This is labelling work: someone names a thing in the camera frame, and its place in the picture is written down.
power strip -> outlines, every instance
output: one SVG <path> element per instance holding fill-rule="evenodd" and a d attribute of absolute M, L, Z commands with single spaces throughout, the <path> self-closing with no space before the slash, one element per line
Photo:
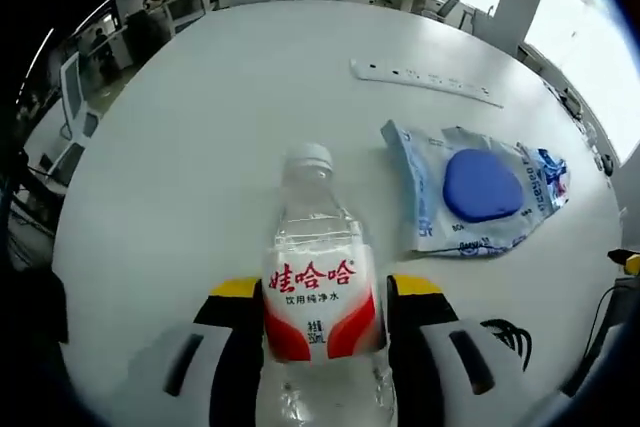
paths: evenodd
<path fill-rule="evenodd" d="M 504 108 L 503 105 L 499 104 L 491 96 L 491 92 L 486 87 L 476 87 L 475 85 L 461 82 L 458 79 L 441 77 L 438 74 L 419 73 L 411 69 L 391 69 L 353 59 L 351 59 L 350 64 L 351 72 L 360 80 L 373 80 L 439 90 L 441 92 L 479 100 L 480 102 L 493 105 L 499 109 Z"/>

bottle cap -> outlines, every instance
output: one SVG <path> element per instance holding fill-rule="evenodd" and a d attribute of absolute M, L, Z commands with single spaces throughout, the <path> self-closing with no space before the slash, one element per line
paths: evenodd
<path fill-rule="evenodd" d="M 313 165 L 327 170 L 333 170 L 331 153 L 324 145 L 305 143 L 291 149 L 287 154 L 287 165 Z"/>

water bottle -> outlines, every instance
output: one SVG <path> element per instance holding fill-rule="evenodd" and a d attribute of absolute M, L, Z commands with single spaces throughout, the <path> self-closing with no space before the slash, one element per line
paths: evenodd
<path fill-rule="evenodd" d="M 395 394 L 371 247 L 335 198 L 329 151 L 287 156 L 283 209 L 262 278 L 265 371 L 285 425 L 388 426 Z"/>

round table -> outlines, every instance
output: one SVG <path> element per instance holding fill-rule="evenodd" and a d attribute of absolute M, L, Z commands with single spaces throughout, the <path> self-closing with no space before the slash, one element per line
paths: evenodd
<path fill-rule="evenodd" d="M 489 88 L 504 109 L 423 88 L 356 80 L 349 60 L 387 62 Z M 460 125 L 564 157 L 570 202 L 506 255 L 400 261 L 397 172 L 380 127 L 437 136 Z M 247 5 L 169 42 L 104 117 L 69 187 L 54 270 L 67 293 L 64 357 L 85 399 L 130 359 L 193 319 L 221 281 L 260 275 L 275 228 L 283 155 L 327 146 L 345 205 L 372 234 L 380 276 L 424 275 L 460 317 L 527 329 L 540 396 L 578 364 L 617 269 L 614 192 L 540 78 L 488 44 L 419 16 L 347 2 Z"/>

red and white label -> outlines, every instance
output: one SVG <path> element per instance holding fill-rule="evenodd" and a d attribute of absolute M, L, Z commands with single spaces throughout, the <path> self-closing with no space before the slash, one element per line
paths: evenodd
<path fill-rule="evenodd" d="M 280 361 L 379 350 L 383 328 L 371 248 L 275 252 L 262 279 L 265 329 Z"/>

